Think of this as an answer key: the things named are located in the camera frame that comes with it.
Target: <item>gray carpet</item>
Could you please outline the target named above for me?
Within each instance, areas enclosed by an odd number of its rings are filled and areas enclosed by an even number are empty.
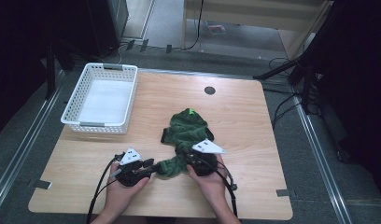
[[[140,68],[215,73],[230,75],[227,77],[232,78],[251,78],[270,70],[269,62],[263,60],[183,51],[165,54],[165,49],[147,49],[145,52],[139,52],[138,46],[128,51],[123,48],[121,52],[121,63],[133,64]],[[64,102],[68,101],[85,64],[84,61],[75,58],[76,68],[72,72],[66,72],[66,80],[58,100],[1,206],[0,223],[84,223],[86,220],[85,215],[34,214],[28,210],[28,203],[34,192],[28,183],[42,175],[63,128],[60,117],[65,108]],[[103,60],[107,63],[117,63],[120,57],[115,52]],[[289,91],[285,80],[286,75],[277,75],[263,81],[262,84],[266,89]],[[7,168],[42,105],[45,90],[46,86],[42,86],[0,134],[0,175]],[[266,91],[265,97],[272,118],[277,106],[288,98],[289,94]],[[280,111],[292,105],[293,102],[288,101]],[[370,175],[357,164],[339,162],[321,118],[312,116],[312,120],[323,144],[327,145],[326,156],[348,202],[347,206],[354,223],[381,223],[381,197]],[[291,192],[294,216],[289,221],[244,220],[244,223],[338,223],[296,110],[291,110],[277,122],[275,139],[287,186]]]

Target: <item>white plastic basket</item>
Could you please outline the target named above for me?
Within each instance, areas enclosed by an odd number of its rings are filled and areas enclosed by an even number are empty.
[[[74,132],[127,133],[136,85],[136,66],[88,63],[61,121]]]

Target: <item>floor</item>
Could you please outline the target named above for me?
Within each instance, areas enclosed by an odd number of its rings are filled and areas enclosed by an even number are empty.
[[[183,1],[127,0],[130,15],[127,30],[137,30],[135,27],[147,27],[144,35],[134,37],[124,34],[124,39],[136,39],[139,44],[148,40],[150,47],[173,49],[181,47]],[[187,20],[186,48],[192,46],[197,39],[198,21]],[[214,35],[208,25],[220,25],[224,34]],[[220,23],[212,21],[200,22],[200,36],[191,51],[222,54],[236,57],[247,57],[260,60],[287,58],[283,44],[276,29],[252,27],[245,25]]]

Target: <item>hand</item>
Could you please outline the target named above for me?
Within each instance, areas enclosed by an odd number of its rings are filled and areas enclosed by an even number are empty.
[[[114,173],[118,170],[118,167],[119,165],[117,163],[113,163],[111,165],[110,173]],[[112,181],[115,181],[115,177],[109,178],[107,180],[107,184]],[[101,214],[92,223],[97,224],[114,222],[115,219],[126,210],[135,194],[148,182],[149,178],[145,177],[131,188],[124,187],[119,181],[115,181],[108,185],[108,187],[106,187],[106,205],[104,206]]]
[[[218,172],[226,178],[226,173],[223,170],[223,160],[218,154],[217,161]],[[212,173],[207,176],[198,176],[190,165],[187,165],[190,177],[197,183],[203,195],[209,202],[214,214],[217,217],[218,223],[240,223],[240,220],[234,215],[225,198],[225,184],[222,178],[217,173]]]
[[[226,173],[223,170],[223,160],[222,157],[218,154],[217,161],[218,163],[218,172],[226,178]],[[209,203],[212,203],[216,200],[225,199],[225,185],[223,184],[222,178],[217,173],[212,173],[211,175],[198,176],[193,168],[190,165],[187,165],[190,177],[196,181],[200,190],[202,191],[205,198]]]

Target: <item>forearm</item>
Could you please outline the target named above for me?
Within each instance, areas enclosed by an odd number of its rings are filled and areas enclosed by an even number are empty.
[[[240,220],[234,215],[225,198],[208,200],[219,224],[240,223]]]

